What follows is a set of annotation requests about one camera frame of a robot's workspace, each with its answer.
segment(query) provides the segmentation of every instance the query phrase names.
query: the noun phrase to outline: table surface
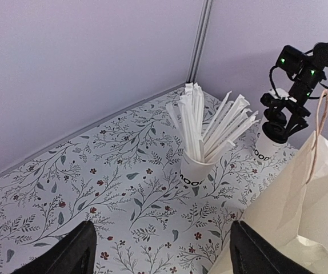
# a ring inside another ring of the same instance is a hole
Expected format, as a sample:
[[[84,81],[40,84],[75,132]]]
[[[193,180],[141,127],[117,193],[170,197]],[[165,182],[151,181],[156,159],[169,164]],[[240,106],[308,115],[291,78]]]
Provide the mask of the table surface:
[[[207,273],[231,222],[292,158],[251,156],[257,126],[200,188],[178,180],[181,140],[165,105],[183,88],[88,130],[0,178],[0,273],[11,273],[83,220],[97,231],[95,273]],[[219,101],[205,94],[205,123]]]

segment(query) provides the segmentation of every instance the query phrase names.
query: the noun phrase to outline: bundle of straws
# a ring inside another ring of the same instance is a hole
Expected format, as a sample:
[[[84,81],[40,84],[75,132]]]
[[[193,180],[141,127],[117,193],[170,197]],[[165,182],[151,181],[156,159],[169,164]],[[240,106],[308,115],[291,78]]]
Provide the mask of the bundle of straws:
[[[197,83],[186,84],[185,92],[178,101],[179,114],[176,114],[172,103],[167,104],[168,113],[184,141],[185,152],[193,160],[200,163],[217,162],[235,146],[234,141],[244,131],[258,122],[255,119],[257,111],[248,116],[251,110],[245,108],[249,102],[244,96],[239,95],[235,101],[227,102],[230,93],[226,94],[205,129],[202,127],[205,100]]]

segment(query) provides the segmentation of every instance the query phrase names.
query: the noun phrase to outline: floral tablecloth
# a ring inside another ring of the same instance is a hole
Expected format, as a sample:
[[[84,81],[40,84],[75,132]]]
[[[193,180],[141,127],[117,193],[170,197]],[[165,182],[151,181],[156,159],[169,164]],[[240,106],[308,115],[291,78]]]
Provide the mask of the floral tablecloth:
[[[95,273],[207,273],[231,222],[295,153],[268,164],[250,151],[253,127],[200,188],[178,180],[181,140],[165,105],[172,91],[58,145],[0,178],[0,273],[11,273],[83,220],[97,231]],[[206,94],[205,123],[219,101]]]

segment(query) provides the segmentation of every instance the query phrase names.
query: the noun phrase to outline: white paper cup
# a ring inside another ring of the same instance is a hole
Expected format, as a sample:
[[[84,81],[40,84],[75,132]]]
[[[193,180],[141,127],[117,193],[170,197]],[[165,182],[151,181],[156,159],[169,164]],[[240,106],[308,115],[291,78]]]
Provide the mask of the white paper cup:
[[[188,187],[197,187],[207,178],[216,163],[200,163],[183,153],[181,169],[179,171],[181,182]]]
[[[279,144],[267,137],[262,128],[258,133],[258,140],[255,143],[253,150],[253,157],[259,162],[266,162],[270,160],[276,152],[283,148],[286,143]]]

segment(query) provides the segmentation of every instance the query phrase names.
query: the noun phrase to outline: paper bag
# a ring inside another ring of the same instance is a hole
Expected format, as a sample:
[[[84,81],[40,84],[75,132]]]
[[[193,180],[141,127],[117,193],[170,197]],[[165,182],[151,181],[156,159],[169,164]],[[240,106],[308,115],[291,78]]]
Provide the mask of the paper bag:
[[[243,220],[285,256],[315,274],[328,273],[328,140],[313,133],[292,161],[251,204]],[[232,273],[229,243],[209,274]]]

